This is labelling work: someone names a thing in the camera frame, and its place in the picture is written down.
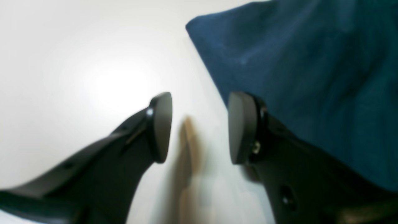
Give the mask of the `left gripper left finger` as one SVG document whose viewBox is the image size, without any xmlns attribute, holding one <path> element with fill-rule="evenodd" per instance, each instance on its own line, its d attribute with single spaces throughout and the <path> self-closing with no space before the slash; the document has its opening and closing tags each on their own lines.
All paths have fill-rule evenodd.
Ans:
<svg viewBox="0 0 398 224">
<path fill-rule="evenodd" d="M 141 177 L 167 158 L 172 116 L 171 93 L 160 93 L 109 136 L 1 190 L 1 212 L 37 224 L 125 224 Z"/>
</svg>

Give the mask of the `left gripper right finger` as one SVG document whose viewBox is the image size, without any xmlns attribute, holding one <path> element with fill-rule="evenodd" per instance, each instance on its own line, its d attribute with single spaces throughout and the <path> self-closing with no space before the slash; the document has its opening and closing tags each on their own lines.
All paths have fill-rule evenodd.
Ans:
<svg viewBox="0 0 398 224">
<path fill-rule="evenodd" d="M 246 92 L 228 100 L 231 162 L 251 167 L 276 224 L 396 224 L 397 194 L 294 136 Z"/>
</svg>

